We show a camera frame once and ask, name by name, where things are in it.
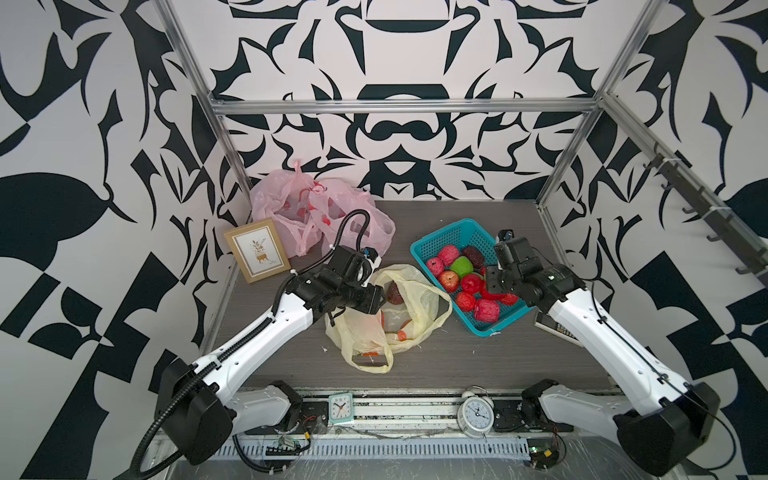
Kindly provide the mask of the green apple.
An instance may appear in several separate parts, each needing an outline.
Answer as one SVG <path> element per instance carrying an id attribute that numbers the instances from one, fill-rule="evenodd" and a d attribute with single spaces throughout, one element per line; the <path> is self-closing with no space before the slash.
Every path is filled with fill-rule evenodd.
<path id="1" fill-rule="evenodd" d="M 456 273 L 460 279 L 474 272 L 475 267 L 471 260 L 466 256 L 460 256 L 449 269 Z"/>

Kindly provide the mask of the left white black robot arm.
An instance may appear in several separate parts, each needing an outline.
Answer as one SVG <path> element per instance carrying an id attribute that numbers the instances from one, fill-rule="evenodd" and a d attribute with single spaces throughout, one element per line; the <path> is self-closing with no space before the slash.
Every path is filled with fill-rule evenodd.
<path id="1" fill-rule="evenodd" d="M 154 422 L 146 437 L 163 431 L 176 447 L 169 460 L 185 458 L 197 465 L 238 433 L 292 429 L 302 400 L 285 382 L 270 383 L 252 400 L 239 399 L 238 391 L 316 321 L 347 311 L 377 313 L 385 293 L 371 276 L 380 262 L 372 247 L 334 247 L 317 263 L 287 277 L 269 309 L 227 343 L 192 363 L 175 359 L 160 377 Z"/>

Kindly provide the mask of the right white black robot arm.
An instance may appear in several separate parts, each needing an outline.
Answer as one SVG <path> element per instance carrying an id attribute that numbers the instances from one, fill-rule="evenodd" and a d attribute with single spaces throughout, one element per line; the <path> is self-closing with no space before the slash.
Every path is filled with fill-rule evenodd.
<path id="1" fill-rule="evenodd" d="M 600 435 L 655 476 L 706 443 L 720 406 L 709 385 L 690 383 L 656 358 L 569 267 L 543 266 L 526 238 L 502 230 L 494 252 L 497 263 L 486 269 L 487 289 L 512 293 L 563 326 L 622 391 L 602 397 L 545 379 L 522 393 L 526 420 L 568 424 Z"/>

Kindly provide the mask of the large pink plastic bag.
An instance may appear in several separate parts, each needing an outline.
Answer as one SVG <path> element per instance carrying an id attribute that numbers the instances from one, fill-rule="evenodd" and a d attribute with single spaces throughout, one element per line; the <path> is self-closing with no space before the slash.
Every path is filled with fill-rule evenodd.
<path id="1" fill-rule="evenodd" d="M 250 192 L 253 221 L 271 219 L 289 258 L 305 256 L 322 238 L 310 216 L 313 177 L 296 161 L 293 169 L 268 174 Z"/>

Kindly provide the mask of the yellow plastic bag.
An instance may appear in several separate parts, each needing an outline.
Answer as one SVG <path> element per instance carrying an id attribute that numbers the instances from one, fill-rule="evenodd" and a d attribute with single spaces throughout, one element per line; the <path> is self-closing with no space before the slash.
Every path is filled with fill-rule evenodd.
<path id="1" fill-rule="evenodd" d="M 384 289 L 395 287 L 400 299 L 387 300 L 375 314 L 339 310 L 334 320 L 325 321 L 325 334 L 348 365 L 385 374 L 396 354 L 421 346 L 441 328 L 453 306 L 450 296 L 413 265 L 386 267 L 373 274 L 371 283 Z"/>

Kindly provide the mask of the teal plastic basket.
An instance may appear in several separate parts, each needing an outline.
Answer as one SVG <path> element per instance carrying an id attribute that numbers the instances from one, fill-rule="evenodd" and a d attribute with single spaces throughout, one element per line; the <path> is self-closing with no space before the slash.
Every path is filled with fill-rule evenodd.
<path id="1" fill-rule="evenodd" d="M 514 294 L 492 294 L 484 274 L 496 264 L 495 240 L 472 219 L 449 224 L 412 243 L 418 265 L 446 292 L 465 327 L 492 336 L 530 311 Z"/>

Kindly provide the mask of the red textured fruit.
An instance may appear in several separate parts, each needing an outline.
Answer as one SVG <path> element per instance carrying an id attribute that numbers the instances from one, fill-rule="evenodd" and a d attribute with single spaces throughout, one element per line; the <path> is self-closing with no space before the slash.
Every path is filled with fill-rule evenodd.
<path id="1" fill-rule="evenodd" d="M 473 310 L 473 317 L 482 323 L 496 323 L 501 315 L 501 307 L 497 301 L 478 299 Z"/>

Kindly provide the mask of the round red apple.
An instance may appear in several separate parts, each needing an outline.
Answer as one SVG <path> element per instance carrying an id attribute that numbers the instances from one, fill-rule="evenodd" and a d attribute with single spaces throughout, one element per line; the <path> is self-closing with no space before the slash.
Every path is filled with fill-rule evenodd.
<path id="1" fill-rule="evenodd" d="M 476 295 L 484 288 L 485 280 L 476 273 L 469 273 L 461 279 L 461 289 L 463 292 Z"/>

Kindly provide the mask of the dark maroon fruit yellow bag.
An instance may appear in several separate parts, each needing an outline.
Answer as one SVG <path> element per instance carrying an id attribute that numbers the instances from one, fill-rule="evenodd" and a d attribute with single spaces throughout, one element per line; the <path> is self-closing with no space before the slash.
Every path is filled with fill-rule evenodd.
<path id="1" fill-rule="evenodd" d="M 396 282 L 392 281 L 389 283 L 386 290 L 386 299 L 391 305 L 402 305 L 404 303 L 404 299 Z"/>

